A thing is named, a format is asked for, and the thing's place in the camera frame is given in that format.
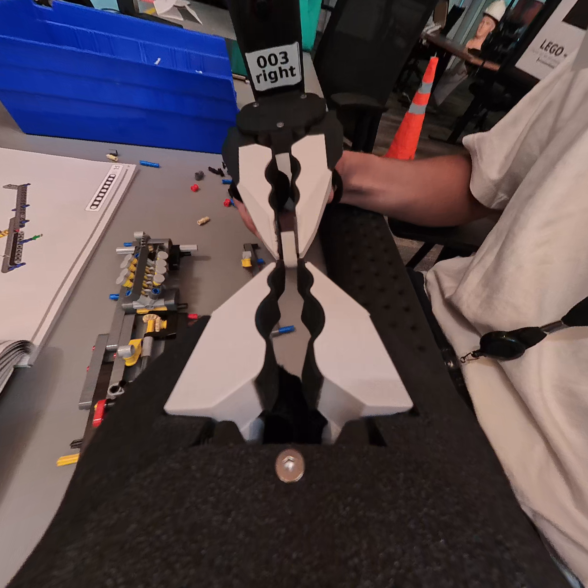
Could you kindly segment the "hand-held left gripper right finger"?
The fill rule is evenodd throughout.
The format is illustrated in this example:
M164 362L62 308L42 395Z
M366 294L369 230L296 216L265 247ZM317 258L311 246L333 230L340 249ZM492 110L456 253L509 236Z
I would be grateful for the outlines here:
M334 443L344 425L362 417L413 408L370 313L311 262L298 261L301 320L310 334L302 371L306 401L327 421Z

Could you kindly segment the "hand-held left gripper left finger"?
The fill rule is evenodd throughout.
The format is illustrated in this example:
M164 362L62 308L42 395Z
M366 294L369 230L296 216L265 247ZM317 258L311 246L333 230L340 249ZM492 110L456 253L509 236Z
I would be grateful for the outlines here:
M165 403L167 414L233 422L247 442L261 438L261 415L277 398L270 333L284 286L284 264L269 263L211 314Z

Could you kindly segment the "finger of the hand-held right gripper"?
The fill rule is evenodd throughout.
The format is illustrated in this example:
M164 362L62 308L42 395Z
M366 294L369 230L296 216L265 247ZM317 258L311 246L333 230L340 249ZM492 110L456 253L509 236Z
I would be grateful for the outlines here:
M327 166L323 134L305 136L292 145L290 153L299 166L294 179L298 190L295 215L298 256L303 258L318 231L332 189L332 171Z
M239 147L239 195L259 237L274 258L280 259L276 212L270 204L273 187L266 178L272 158L269 147L259 144Z

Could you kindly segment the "long dark grey lego beam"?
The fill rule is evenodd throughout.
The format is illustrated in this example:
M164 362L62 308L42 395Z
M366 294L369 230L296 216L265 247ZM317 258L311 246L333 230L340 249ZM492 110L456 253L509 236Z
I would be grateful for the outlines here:
M294 326L295 331L273 338L276 361L291 374L301 377L310 334L304 326L301 313L303 298L298 292L297 270L285 270L285 290L278 300L281 318L275 328Z

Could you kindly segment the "person's right forearm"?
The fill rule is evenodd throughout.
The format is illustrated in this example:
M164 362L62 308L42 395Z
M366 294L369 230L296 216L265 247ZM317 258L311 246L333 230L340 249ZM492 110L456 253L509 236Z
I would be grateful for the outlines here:
M423 227L460 226L500 213L470 191L469 154L397 160L344 151L336 165L341 203Z

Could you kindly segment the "scattered small lego pieces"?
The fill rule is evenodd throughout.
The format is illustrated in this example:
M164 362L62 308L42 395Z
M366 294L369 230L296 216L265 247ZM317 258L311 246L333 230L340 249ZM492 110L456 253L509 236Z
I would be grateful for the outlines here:
M109 153L105 154L105 156L109 160L111 160L111 161L113 161L115 163L118 163L119 162L119 153L118 153L117 150L114 151L114 152L109 152ZM156 162L149 162L147 160L140 160L139 161L139 164L141 166L145 166L145 167L160 168L160 164L158 164ZM213 167L209 166L208 167L208 170L209 170L210 173L219 176L222 179L222 183L224 185L227 185L229 188L232 188L233 187L233 185L232 185L232 179L229 178L229 176L227 174L225 174L225 171L228 171L228 168L227 168L227 165L224 162L222 162L222 167L220 167L220 168L213 168ZM198 185L198 182L201 182L202 181L202 179L204 178L204 175L205 175L204 171L197 171L197 172L195 172L195 183L190 187L190 189L191 189L192 192L195 192L196 193L197 191L200 190L200 187ZM224 200L224 202L223 202L223 206L225 208L231 208L231 207L234 208L235 207L235 203L234 203L235 198L233 196L231 196L231 194L232 194L232 192L229 189L229 197L227 197ZM199 226L202 226L203 224L207 224L209 222L210 222L210 217L209 216L205 216L205 217L202 217L202 218L200 218L200 219L197 220L197 224Z

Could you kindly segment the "partly built lego chassis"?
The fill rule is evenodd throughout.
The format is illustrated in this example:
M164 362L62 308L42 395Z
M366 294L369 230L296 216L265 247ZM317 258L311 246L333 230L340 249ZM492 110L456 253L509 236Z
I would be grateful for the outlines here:
M114 317L106 334L93 346L78 408L88 410L84 434L75 439L72 454L57 459L56 466L77 463L117 400L188 326L198 320L180 301L179 270L183 259L198 251L197 245L177 245L171 239L135 232L134 239L117 248L123 255L116 280Z

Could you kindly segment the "person's right hand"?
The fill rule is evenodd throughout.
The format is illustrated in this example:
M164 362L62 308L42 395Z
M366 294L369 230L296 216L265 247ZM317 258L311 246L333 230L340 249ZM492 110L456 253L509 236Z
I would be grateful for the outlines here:
M233 203L235 205L235 208L238 210L239 215L241 216L241 219L243 220L243 223L245 224L245 226L248 228L248 230L254 234L255 238L258 240L259 243L261 243L263 241L263 239L261 238L258 230L256 229L256 226L251 218L251 215L249 214L249 211L247 210L246 206L239 200L237 199L233 199Z

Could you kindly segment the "teal felt bag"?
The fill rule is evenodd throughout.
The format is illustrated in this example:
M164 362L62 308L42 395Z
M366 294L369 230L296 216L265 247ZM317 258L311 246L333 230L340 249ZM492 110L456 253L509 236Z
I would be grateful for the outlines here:
M323 33L337 1L299 1L302 47L310 52L317 32Z

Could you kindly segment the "black dimpled mat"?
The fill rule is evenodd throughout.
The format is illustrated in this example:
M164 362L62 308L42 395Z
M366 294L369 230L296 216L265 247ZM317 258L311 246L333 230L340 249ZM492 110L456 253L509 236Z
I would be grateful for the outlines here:
M329 204L319 240L327 275L369 312L416 409L459 398L473 412L457 359L433 315L424 275L405 267L384 216Z

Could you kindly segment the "white desk stand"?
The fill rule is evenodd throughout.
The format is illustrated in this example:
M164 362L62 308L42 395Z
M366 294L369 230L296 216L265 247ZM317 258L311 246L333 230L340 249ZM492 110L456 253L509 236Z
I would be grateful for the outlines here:
M151 13L168 21L191 21L203 25L189 1L149 1L153 4Z

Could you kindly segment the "orange traffic cone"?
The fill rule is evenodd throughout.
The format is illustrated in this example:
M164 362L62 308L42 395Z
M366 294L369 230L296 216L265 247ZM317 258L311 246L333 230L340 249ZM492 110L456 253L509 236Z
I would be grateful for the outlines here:
M415 158L438 61L437 56L430 58L419 89L384 155L385 158L397 160Z

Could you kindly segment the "blue plastic bin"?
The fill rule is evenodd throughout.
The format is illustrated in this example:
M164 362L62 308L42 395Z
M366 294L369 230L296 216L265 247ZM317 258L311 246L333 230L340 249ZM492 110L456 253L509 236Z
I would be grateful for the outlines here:
M1 1L1 103L32 135L220 153L223 38L68 2Z

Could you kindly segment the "mannequin head white helmet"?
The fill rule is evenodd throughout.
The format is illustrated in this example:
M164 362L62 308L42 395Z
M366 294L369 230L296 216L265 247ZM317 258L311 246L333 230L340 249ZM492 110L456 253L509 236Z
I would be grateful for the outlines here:
M465 48L468 52L481 50L486 38L494 31L506 11L505 1L493 1L483 11L482 19L476 29L474 36L466 42Z

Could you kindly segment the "black white marker sign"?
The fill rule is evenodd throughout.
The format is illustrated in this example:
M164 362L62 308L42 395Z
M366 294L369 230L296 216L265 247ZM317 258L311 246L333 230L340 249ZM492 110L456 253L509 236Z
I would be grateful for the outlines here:
M560 1L515 67L542 80L581 46L587 31L587 1Z

